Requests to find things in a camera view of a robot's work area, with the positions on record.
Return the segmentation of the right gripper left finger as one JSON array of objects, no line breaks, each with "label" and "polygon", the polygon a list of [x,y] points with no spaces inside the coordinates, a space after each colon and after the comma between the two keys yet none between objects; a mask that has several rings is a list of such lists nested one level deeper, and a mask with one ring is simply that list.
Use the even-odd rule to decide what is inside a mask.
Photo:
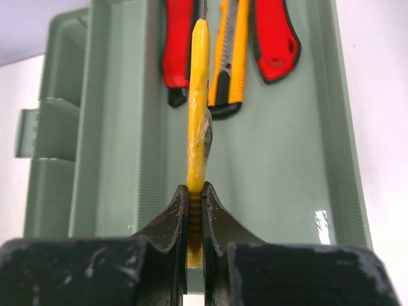
[{"label": "right gripper left finger", "polygon": [[1,246],[2,305],[181,305],[186,186],[129,237],[19,238]]}]

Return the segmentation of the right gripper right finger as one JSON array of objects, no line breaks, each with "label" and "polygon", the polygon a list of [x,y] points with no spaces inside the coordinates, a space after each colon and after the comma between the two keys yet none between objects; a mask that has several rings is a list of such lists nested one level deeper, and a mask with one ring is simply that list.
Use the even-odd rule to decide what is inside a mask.
[{"label": "right gripper right finger", "polygon": [[202,199],[206,305],[398,305],[380,259],[359,247],[271,244],[243,226],[212,184]]}]

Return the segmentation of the green plastic toolbox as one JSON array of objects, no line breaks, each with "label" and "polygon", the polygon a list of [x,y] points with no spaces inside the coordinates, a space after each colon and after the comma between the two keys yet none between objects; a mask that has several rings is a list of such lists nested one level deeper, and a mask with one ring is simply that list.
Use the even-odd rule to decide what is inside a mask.
[{"label": "green plastic toolbox", "polygon": [[[242,109],[214,122],[206,178],[273,243],[371,247],[334,1],[289,1],[296,68],[262,82],[247,53]],[[186,181],[187,108],[161,78],[162,1],[94,1],[53,19],[40,105],[22,110],[31,161],[25,237],[128,236]]]}]

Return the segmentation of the yellow utility knife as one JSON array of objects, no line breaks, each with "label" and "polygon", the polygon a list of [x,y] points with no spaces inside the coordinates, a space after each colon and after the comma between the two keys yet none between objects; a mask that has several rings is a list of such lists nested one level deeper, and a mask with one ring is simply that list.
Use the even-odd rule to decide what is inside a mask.
[{"label": "yellow utility knife", "polygon": [[196,22],[191,41],[191,69],[187,120],[188,246],[187,267],[201,268],[202,192],[205,183],[205,132],[210,74],[210,31],[205,19]]}]

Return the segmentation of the orange utility knife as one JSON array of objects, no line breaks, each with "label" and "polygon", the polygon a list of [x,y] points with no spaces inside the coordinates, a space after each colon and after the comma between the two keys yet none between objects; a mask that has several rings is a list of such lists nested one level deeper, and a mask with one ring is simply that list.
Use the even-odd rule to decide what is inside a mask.
[{"label": "orange utility knife", "polygon": [[221,1],[220,9],[208,94],[208,109],[214,120],[236,114],[244,101],[250,1]]}]

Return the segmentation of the red black pliers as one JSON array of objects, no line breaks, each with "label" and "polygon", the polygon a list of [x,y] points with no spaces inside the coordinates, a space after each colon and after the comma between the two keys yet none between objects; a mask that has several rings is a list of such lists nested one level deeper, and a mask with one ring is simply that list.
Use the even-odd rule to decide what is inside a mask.
[{"label": "red black pliers", "polygon": [[191,38],[198,19],[199,1],[168,0],[166,6],[166,39],[162,56],[163,82],[168,89],[168,104],[178,108],[187,101]]}]

